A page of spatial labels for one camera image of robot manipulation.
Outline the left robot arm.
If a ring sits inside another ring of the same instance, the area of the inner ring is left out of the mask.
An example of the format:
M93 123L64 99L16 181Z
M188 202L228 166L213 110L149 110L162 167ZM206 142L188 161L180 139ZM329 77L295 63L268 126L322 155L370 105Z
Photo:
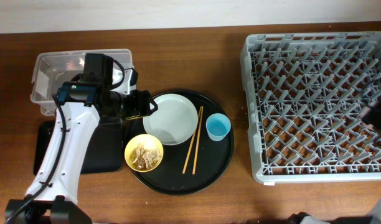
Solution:
M78 183L89 142L102 117L131 120L158 110L138 73L105 54L85 55L83 72L52 96L57 107L44 159L22 200L11 199L6 223L91 223L78 203Z

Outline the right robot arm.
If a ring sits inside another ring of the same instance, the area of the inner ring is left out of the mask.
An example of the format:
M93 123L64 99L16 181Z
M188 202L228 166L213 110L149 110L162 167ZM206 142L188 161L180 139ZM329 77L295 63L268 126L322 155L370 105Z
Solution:
M381 147L381 100L362 112L362 121L370 129L378 132L378 138L374 139L374 145ZM323 221L311 215L300 212L292 214L287 221L288 224L381 224L381 198L371 211L361 217L339 217L332 221Z

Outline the blue cup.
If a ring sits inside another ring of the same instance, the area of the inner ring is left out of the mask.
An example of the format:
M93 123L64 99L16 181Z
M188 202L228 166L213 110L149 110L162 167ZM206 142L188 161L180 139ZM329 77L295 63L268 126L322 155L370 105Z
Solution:
M232 128L229 118L222 113L210 115L205 125L207 134L213 141L221 141Z

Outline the yellow bowl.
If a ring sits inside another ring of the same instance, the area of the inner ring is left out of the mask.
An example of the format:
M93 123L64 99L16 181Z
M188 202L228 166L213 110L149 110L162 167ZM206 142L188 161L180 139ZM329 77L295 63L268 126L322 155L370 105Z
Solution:
M134 171L136 172L149 172L149 171L152 171L153 169L155 169L162 161L160 161L160 163L153 169L151 170L137 170L134 168L134 166L131 164L131 153L133 151L134 148L137 147L138 144L143 144L145 146L145 148L148 148L148 149L154 149L154 148L158 148L162 154L162 158L163 158L163 155L164 155L164 150L163 150L163 146L161 144L161 142L159 141L158 138L152 136L152 135L149 135L149 134L140 134L140 135L137 135L135 136L134 138L132 138L126 145L125 147L125 161L127 163L127 165L133 169Z

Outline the food scraps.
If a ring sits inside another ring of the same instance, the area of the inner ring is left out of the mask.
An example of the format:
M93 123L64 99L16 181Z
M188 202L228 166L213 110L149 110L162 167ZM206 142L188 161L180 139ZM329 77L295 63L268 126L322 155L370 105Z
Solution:
M138 144L131 153L131 164L137 170L151 170L160 163L161 159L162 154L157 147L148 149L143 144Z

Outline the grey plate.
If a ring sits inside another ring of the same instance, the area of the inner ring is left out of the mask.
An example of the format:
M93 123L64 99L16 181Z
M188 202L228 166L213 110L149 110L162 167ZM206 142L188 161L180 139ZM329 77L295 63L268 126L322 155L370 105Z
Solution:
M154 101L158 110L143 118L145 132L168 146L188 140L198 123L194 104L188 98L174 93L157 96Z

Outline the wooden chopstick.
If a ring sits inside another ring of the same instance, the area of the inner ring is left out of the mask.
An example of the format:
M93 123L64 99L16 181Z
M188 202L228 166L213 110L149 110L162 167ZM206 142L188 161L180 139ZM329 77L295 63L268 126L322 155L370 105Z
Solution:
M198 112L197 129L194 131L194 133L193 133L193 135L191 137L189 148L188 148L188 151L187 151L186 160L185 160L185 163L184 163L184 166L183 166L183 169L182 169L182 174L186 173L186 169L187 169L187 165L188 165L188 162L189 162L189 157L190 157L191 150L192 150L192 147L193 147L194 139L195 139L196 134L199 132L199 126L200 126L200 123L201 123L201 120L202 120L203 108L204 108L204 106L201 106L200 109L199 109L199 112Z
M197 158L198 158L198 153L199 153L199 143L200 143L200 132L201 132L201 126L202 126L202 117L204 113L204 106L200 107L199 111L199 122L197 126L197 140L196 140L196 145L195 145L195 155L194 155L194 163L192 167L192 175L195 175L196 168L197 168Z

